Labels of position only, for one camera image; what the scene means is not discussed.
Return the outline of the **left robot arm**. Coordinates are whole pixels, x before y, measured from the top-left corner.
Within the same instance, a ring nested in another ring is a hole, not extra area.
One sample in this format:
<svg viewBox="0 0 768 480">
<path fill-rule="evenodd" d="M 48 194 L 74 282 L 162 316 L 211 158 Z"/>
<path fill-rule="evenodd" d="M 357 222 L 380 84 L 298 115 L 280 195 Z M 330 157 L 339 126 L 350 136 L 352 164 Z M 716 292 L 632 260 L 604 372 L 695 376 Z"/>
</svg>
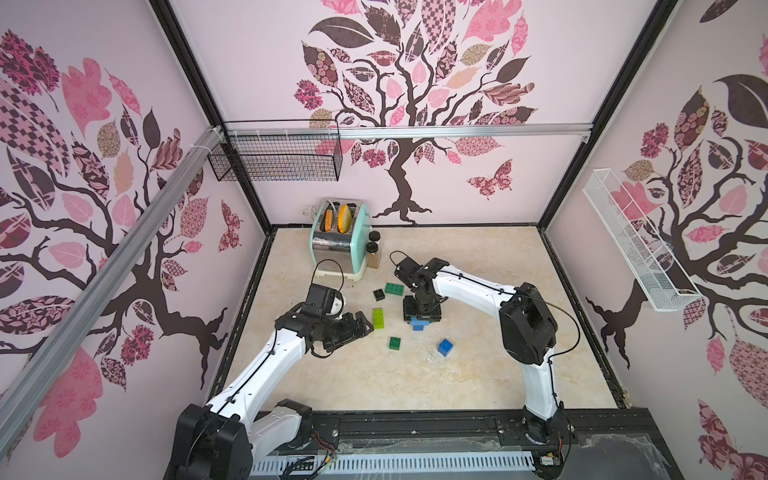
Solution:
<svg viewBox="0 0 768 480">
<path fill-rule="evenodd" d="M 361 312 L 337 316 L 299 306 L 275 321 L 274 334 L 249 366 L 218 395 L 180 414 L 166 479 L 247 479 L 254 464 L 280 446 L 308 442 L 312 409 L 283 400 L 260 416 L 283 377 L 316 342 L 329 353 L 374 331 Z"/>
</svg>

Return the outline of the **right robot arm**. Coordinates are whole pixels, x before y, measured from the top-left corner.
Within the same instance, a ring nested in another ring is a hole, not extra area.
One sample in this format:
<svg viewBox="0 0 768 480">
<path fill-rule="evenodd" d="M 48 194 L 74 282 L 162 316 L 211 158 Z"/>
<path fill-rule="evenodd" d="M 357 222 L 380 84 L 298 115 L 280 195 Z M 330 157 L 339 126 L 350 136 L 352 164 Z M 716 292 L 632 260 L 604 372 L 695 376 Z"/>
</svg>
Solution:
<svg viewBox="0 0 768 480">
<path fill-rule="evenodd" d="M 406 320 L 438 321 L 446 300 L 459 301 L 497 320 L 505 351 L 521 366 L 526 437 L 534 444 L 545 445 L 565 436 L 567 424 L 558 402 L 551 361 L 558 325 L 534 285 L 491 282 L 439 258 L 419 264 L 405 257 L 396 264 L 394 274 L 410 290 L 404 298 Z"/>
</svg>

